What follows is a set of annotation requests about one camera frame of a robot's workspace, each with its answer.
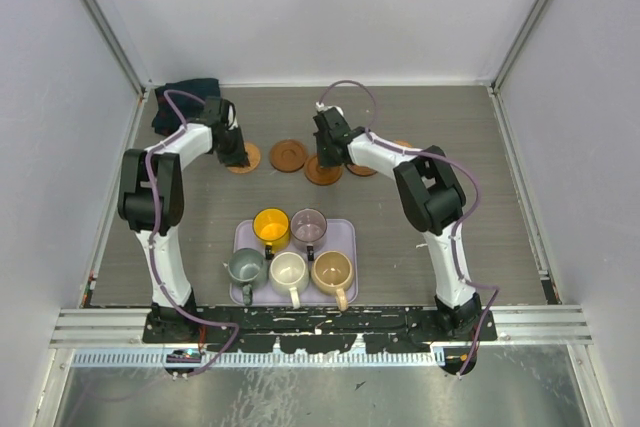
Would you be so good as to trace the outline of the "woven rattan coaster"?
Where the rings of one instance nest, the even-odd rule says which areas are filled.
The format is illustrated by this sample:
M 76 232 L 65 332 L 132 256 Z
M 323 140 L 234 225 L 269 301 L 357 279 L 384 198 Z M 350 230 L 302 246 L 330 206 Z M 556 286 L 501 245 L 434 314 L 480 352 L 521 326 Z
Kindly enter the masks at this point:
M 396 141 L 394 141 L 394 143 L 396 145 L 399 145 L 399 146 L 401 146 L 403 148 L 406 148 L 406 149 L 413 148 L 413 146 L 410 143 L 406 142 L 406 141 L 396 140 Z
M 251 142 L 244 143 L 245 152 L 247 153 L 249 165 L 248 166 L 229 166 L 228 170 L 234 174 L 246 174 L 255 170 L 261 161 L 260 149 Z

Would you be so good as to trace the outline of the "wooden coaster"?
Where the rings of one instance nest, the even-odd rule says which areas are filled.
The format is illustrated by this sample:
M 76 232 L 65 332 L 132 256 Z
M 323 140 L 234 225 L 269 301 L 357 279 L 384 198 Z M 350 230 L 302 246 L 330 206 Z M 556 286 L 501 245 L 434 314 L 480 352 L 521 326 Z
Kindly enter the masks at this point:
M 293 173 L 300 170 L 308 158 L 306 147 L 298 140 L 284 139 L 276 142 L 269 153 L 271 165 L 278 171 Z
M 346 166 L 346 169 L 352 174 L 359 177 L 370 177 L 377 173 L 377 171 L 374 169 L 364 167 L 364 166 L 354 165 L 354 164 L 348 164 Z
M 318 186 L 328 186 L 336 183 L 342 176 L 343 167 L 322 167 L 316 154 L 311 155 L 305 162 L 305 177 Z

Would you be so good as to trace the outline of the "yellow translucent cup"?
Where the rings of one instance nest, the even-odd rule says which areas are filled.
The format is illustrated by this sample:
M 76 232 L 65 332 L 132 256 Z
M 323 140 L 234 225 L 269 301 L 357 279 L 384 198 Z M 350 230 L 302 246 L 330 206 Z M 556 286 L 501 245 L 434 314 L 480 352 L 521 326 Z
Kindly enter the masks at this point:
M 268 260 L 289 245 L 290 220 L 281 209 L 266 208 L 261 210 L 254 217 L 252 228 L 256 238 L 263 245 L 265 257 Z

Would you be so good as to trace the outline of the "purple translucent cup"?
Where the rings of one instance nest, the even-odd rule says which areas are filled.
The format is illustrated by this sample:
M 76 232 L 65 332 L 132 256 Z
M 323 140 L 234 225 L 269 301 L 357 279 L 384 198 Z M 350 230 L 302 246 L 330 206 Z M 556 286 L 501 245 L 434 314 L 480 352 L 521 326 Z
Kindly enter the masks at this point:
M 328 221 L 323 213 L 313 208 L 297 211 L 290 221 L 291 240 L 306 254 L 309 261 L 326 242 Z

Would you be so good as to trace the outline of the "lilac plastic tray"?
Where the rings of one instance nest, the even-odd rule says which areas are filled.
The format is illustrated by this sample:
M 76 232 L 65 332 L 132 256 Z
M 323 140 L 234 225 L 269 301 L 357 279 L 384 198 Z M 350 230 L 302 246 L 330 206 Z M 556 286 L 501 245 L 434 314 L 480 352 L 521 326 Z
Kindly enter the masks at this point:
M 346 219 L 329 219 L 326 241 L 322 249 L 316 252 L 317 255 L 325 251 L 337 251 L 344 254 L 352 263 L 354 270 L 354 280 L 346 291 L 349 304 L 355 301 L 358 296 L 358 272 L 357 272 L 357 249 L 356 234 L 353 224 Z M 235 253 L 241 248 L 252 248 L 264 252 L 264 247 L 255 236 L 252 227 L 252 220 L 244 220 L 236 227 L 232 252 Z M 335 298 L 322 293 L 312 281 L 309 281 L 307 289 L 300 294 L 300 302 L 304 307 L 312 306 L 336 306 Z M 267 281 L 262 287 L 253 292 L 252 307 L 291 307 L 291 299 L 288 295 L 278 294 Z

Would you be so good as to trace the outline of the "beige ceramic mug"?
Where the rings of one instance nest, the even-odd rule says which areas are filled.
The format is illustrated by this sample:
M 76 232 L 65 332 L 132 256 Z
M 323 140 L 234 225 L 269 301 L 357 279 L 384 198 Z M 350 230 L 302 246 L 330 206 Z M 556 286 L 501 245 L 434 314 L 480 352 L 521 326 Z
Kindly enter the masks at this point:
M 338 309 L 348 308 L 347 291 L 353 285 L 355 270 L 350 259 L 338 251 L 320 254 L 311 267 L 311 279 L 324 294 L 332 296 Z

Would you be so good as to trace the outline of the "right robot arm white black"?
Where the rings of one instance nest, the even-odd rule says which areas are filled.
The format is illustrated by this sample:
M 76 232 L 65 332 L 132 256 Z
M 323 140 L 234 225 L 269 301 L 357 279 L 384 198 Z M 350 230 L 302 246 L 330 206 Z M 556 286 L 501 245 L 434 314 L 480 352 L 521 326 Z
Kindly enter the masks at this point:
M 466 337 L 481 315 L 462 242 L 461 220 L 466 195 L 437 146 L 424 150 L 380 138 L 363 127 L 351 128 L 337 106 L 316 105 L 317 155 L 323 167 L 366 167 L 395 182 L 404 215 L 421 233 L 436 278 L 438 326 L 444 337 Z

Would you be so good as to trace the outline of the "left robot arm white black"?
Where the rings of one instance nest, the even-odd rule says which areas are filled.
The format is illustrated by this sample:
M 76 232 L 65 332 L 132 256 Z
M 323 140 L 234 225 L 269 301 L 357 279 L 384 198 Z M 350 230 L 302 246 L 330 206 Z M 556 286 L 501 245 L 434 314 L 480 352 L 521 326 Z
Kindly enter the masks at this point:
M 152 314 L 165 322 L 165 332 L 176 342 L 188 343 L 207 322 L 196 315 L 179 245 L 183 170 L 205 154 L 215 154 L 226 167 L 247 167 L 249 158 L 233 102 L 176 89 L 165 90 L 163 97 L 179 126 L 152 146 L 124 152 L 117 211 L 143 248 L 152 281 Z

